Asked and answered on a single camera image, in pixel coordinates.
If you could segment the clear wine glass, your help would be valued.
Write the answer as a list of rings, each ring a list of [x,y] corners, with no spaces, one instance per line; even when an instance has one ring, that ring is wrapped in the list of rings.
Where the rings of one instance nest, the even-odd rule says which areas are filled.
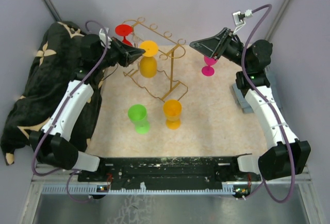
[[[130,39],[131,39],[131,42],[134,45],[134,47],[138,47],[144,41],[144,39],[142,38],[142,35],[140,33],[138,33],[137,31],[133,31],[130,34]]]

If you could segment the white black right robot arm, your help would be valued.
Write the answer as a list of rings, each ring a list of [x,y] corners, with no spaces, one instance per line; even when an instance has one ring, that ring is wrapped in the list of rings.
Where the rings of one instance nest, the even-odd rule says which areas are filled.
[[[221,56],[240,65],[236,86],[255,113],[267,142],[267,151],[260,157],[240,155],[230,168],[235,180],[243,180],[249,172],[265,180],[301,174],[311,152],[310,144],[301,141],[290,129],[274,99],[265,67],[271,62],[273,45],[257,40],[247,49],[229,28],[210,38],[196,40],[190,47],[202,55],[218,60]]]

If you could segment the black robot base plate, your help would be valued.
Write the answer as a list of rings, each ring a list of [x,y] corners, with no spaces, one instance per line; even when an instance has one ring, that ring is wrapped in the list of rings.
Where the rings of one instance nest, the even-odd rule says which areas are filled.
[[[204,157],[108,157],[101,159],[96,172],[81,171],[79,182],[105,185],[106,189],[139,189],[144,183],[150,190],[222,189],[236,185],[248,196],[252,182],[261,177],[253,172],[239,171],[237,156]]]

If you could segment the orange plastic wine glass back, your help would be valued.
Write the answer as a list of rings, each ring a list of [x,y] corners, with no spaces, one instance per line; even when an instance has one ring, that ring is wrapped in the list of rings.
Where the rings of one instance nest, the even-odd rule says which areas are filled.
[[[146,78],[152,78],[157,73],[157,60],[154,56],[158,53],[158,45],[154,41],[146,40],[140,44],[140,48],[145,50],[140,61],[140,73]]]

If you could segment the red plastic wine glass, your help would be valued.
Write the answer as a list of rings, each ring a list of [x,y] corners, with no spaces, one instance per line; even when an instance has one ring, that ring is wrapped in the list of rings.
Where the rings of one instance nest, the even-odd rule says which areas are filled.
[[[120,24],[115,28],[115,33],[118,36],[123,37],[122,42],[126,45],[133,46],[133,44],[127,40],[127,36],[133,32],[133,28],[127,24]]]

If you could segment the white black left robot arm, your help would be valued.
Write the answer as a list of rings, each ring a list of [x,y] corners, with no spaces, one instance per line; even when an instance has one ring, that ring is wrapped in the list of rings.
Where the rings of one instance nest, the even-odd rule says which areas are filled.
[[[107,34],[89,34],[80,44],[82,68],[69,81],[56,110],[39,131],[30,134],[30,144],[34,151],[31,167],[36,162],[54,166],[56,170],[88,171],[96,181],[103,180],[107,168],[101,165],[101,158],[79,151],[71,142],[71,134],[80,113],[94,90],[90,77],[107,67],[119,64],[123,67],[135,62],[144,49],[129,46]]]

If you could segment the pink plastic wine glass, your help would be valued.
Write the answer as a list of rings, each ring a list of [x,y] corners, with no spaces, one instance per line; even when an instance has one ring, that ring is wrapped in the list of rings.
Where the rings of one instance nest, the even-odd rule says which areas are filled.
[[[204,62],[206,66],[202,67],[201,69],[202,74],[204,76],[213,76],[215,73],[213,66],[218,62],[218,60],[204,56]]]

